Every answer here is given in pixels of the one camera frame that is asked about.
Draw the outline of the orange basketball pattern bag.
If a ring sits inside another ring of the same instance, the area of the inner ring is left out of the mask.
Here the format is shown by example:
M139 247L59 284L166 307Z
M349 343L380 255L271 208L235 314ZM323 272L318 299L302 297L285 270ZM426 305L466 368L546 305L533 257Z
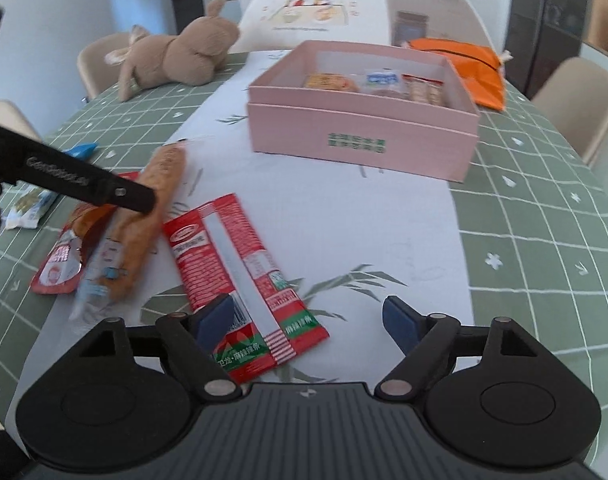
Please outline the orange basketball pattern bag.
M505 62L492 48L438 38L406 41L404 47L444 56L453 64L476 105L496 112L505 110Z

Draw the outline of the white printed table runner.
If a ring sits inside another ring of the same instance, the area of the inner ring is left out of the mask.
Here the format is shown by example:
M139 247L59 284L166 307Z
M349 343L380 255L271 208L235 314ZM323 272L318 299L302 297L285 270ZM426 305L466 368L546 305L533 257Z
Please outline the white printed table runner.
M382 324L386 297L472 321L455 203L441 180L254 152L249 85L279 59L276 51L246 55L180 127L187 168L170 216L237 196L283 277L329 333L252 380L374 385L402 358Z

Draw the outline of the pink cardboard gift box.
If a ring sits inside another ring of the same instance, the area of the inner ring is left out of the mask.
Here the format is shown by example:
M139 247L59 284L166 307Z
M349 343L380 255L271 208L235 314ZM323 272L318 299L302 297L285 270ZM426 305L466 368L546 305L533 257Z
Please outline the pink cardboard gift box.
M305 84L313 74L382 70L434 82L443 105ZM447 58L377 44L307 40L250 84L246 109L254 151L450 182L464 180L479 141L479 110Z

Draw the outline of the red chicken snack pouch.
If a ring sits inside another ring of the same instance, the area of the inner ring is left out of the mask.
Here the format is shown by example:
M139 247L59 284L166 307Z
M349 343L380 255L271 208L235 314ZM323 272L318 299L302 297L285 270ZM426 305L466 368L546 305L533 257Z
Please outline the red chicken snack pouch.
M75 292L92 252L117 209L110 204L78 203L34 274L31 291L39 295Z

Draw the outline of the long bread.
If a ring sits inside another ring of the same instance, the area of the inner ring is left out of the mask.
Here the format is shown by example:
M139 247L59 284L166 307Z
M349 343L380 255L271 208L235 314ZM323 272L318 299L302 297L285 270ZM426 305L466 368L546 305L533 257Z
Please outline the long bread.
M144 264L161 234L170 203L182 183L187 165L184 141L158 148L135 182L154 192L147 214L120 208L106 237L96 248L78 286L70 320L91 325L112 314L136 286Z

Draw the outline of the beige dining chair right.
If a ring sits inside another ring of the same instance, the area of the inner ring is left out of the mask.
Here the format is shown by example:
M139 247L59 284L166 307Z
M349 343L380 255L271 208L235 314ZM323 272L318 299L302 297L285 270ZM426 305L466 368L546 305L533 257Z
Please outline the beige dining chair right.
M531 102L591 167L608 131L608 72L584 58L567 58Z

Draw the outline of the beige dining chair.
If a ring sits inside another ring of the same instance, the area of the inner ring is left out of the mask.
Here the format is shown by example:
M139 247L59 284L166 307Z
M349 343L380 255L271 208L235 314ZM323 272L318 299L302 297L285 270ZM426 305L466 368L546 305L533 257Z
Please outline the beige dining chair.
M531 102L591 167L608 131L608 72L584 58L567 58Z
M129 33L117 32L88 44L80 51L77 70L88 100L95 99L104 90L116 84L120 68L108 64L106 55L114 50L127 48L128 45Z

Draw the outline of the beige dining chair left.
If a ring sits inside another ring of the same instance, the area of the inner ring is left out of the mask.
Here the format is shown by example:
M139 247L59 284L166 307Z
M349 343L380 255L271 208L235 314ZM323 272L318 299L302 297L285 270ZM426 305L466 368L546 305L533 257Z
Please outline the beige dining chair left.
M95 99L104 90L116 84L120 68L108 64L106 55L114 50L127 48L128 45L129 33L117 32L88 44L80 51L77 70L88 100Z

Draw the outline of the green grid tablecloth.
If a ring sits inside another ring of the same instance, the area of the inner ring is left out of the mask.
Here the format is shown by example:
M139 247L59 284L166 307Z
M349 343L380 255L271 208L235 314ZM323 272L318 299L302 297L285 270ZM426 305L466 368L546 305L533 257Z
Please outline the green grid tablecloth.
M67 150L97 143L95 162L144 166L242 64L212 84L168 84L126 103L114 90L50 136ZM588 385L608 446L608 196L548 120L517 90L480 113L466 177L446 182L464 248L473 318L508 315ZM213 408L141 479L486 479L431 441L404 406L370 399L366 382L262 381L233 408Z

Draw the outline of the white printed food cover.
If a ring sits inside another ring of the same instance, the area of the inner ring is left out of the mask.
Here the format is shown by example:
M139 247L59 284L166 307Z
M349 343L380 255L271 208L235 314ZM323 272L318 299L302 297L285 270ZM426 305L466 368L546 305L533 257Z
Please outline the white printed food cover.
M293 49L305 40L406 44L420 37L493 45L469 0L249 0L234 52Z

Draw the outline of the small orange snack packet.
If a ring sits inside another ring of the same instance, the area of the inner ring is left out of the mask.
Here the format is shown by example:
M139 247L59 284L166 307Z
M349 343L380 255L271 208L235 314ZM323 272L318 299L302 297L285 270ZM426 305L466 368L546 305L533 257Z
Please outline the small orange snack packet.
M403 99L406 86L403 76L397 70L382 68L382 70L366 70L360 76L359 89L362 93L372 96L388 96Z

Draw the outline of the red long snack packet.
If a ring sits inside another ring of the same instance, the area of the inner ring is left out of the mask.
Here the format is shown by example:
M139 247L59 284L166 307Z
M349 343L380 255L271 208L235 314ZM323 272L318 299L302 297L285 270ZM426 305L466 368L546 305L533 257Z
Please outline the red long snack packet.
M163 233L191 310L219 295L234 302L230 329L213 356L238 384L329 338L283 277L234 194L168 220Z

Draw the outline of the round bread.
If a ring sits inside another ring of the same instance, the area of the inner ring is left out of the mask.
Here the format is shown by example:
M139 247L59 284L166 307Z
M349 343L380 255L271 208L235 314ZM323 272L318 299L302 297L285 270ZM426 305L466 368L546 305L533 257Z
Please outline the round bread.
M340 92L359 92L359 86L351 78L341 74L314 73L307 76L304 88Z

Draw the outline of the blue white snack bag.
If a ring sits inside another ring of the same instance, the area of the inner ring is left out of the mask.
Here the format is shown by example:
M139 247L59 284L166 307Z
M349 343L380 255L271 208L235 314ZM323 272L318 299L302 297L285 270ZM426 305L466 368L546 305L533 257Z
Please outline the blue white snack bag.
M69 148L63 153L76 159L88 162L96 150L97 143L86 143ZM37 229L42 217L49 211L59 194L56 192L39 188L35 185L27 185L22 192L16 196L12 207L5 218L5 230L14 229Z

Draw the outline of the cracker pack red wrapper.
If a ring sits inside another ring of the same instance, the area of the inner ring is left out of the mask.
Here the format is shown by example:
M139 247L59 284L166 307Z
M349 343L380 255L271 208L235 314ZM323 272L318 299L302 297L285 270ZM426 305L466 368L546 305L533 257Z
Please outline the cracker pack red wrapper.
M441 81L404 74L403 79L407 89L407 99L412 102L446 107Z

